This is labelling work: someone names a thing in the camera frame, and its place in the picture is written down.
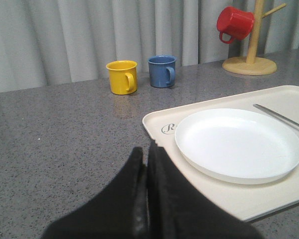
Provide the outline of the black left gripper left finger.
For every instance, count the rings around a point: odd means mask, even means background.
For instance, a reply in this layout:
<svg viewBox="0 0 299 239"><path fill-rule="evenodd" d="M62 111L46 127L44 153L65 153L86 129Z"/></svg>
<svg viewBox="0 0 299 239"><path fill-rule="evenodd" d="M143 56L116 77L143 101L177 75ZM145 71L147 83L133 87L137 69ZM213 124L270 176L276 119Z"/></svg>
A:
<svg viewBox="0 0 299 239"><path fill-rule="evenodd" d="M93 199L53 222L43 239L146 239L147 167L135 147L116 177Z"/></svg>

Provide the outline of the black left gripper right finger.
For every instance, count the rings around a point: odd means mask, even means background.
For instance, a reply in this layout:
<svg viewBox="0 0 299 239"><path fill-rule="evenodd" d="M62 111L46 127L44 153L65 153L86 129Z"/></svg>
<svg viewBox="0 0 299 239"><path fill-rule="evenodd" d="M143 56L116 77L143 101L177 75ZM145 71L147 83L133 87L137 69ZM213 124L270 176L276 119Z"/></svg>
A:
<svg viewBox="0 0 299 239"><path fill-rule="evenodd" d="M148 156L149 231L152 239L261 239L262 235L216 206L179 171L154 141Z"/></svg>

